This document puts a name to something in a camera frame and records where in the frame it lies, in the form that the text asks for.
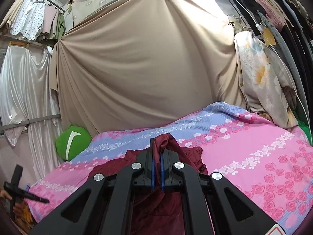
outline dark red jacket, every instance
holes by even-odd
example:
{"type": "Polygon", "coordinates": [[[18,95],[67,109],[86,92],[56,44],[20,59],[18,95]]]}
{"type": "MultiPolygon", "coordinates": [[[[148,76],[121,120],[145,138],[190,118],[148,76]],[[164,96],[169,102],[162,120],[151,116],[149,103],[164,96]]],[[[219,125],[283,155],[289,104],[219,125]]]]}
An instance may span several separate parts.
{"type": "MultiPolygon", "coordinates": [[[[208,174],[206,166],[202,163],[202,149],[200,147],[180,147],[174,137],[169,133],[157,136],[153,144],[153,155],[156,165],[156,189],[144,197],[142,195],[135,196],[131,226],[132,235],[159,233],[162,228],[165,228],[173,220],[179,221],[183,229],[180,193],[164,193],[160,189],[160,154],[165,148],[177,152],[181,162],[194,167],[198,172],[208,174]]],[[[124,158],[115,159],[103,165],[96,166],[89,174],[88,179],[97,173],[102,173],[105,176],[118,173],[124,166],[135,162],[137,155],[145,150],[147,149],[137,151],[128,150],[124,158]]],[[[168,230],[161,231],[160,233],[168,234],[168,230]]]]}

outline bed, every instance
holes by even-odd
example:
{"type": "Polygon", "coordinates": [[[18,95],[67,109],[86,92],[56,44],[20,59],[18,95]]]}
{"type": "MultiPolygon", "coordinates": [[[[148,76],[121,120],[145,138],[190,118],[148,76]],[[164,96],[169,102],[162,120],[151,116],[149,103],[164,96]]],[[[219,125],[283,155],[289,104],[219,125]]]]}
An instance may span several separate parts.
{"type": "Polygon", "coordinates": [[[246,110],[216,102],[157,129],[103,132],[71,162],[30,188],[49,204],[28,201],[41,221],[87,179],[97,165],[144,149],[150,138],[170,133],[180,146],[203,149],[203,163],[218,171],[291,235],[313,205],[313,149],[304,132],[291,132],[246,110]]]}

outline white floral cloth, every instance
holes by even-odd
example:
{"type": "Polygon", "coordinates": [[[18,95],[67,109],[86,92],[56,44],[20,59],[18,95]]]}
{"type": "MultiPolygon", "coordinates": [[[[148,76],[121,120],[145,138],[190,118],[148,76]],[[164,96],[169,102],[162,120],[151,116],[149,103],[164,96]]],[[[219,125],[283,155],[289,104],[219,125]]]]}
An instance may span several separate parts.
{"type": "Polygon", "coordinates": [[[42,32],[44,5],[42,0],[24,0],[12,24],[10,34],[35,40],[42,32]]]}
{"type": "Polygon", "coordinates": [[[280,58],[252,33],[235,35],[239,87],[247,109],[281,128],[298,125],[295,83],[280,58]]]}

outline green round cushion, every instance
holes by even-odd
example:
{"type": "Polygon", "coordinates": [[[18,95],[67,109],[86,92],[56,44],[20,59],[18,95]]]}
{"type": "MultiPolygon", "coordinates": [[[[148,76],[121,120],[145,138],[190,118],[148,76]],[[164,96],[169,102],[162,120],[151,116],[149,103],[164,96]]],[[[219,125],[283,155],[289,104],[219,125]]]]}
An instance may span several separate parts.
{"type": "Polygon", "coordinates": [[[84,151],[90,144],[92,137],[89,132],[78,126],[70,126],[55,141],[57,153],[62,159],[70,161],[84,151]]]}

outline white satin curtain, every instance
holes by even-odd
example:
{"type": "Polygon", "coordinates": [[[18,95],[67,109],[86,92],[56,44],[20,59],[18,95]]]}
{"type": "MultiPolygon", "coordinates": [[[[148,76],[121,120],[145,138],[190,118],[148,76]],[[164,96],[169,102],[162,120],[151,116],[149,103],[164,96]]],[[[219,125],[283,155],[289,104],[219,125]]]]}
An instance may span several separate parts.
{"type": "MultiPolygon", "coordinates": [[[[8,47],[0,74],[2,125],[59,114],[57,96],[48,86],[51,55],[47,49],[8,47]]],[[[24,126],[5,131],[15,146],[24,126]]],[[[61,120],[50,119],[29,125],[29,147],[37,179],[56,168],[62,160],[55,150],[61,120]]]]}

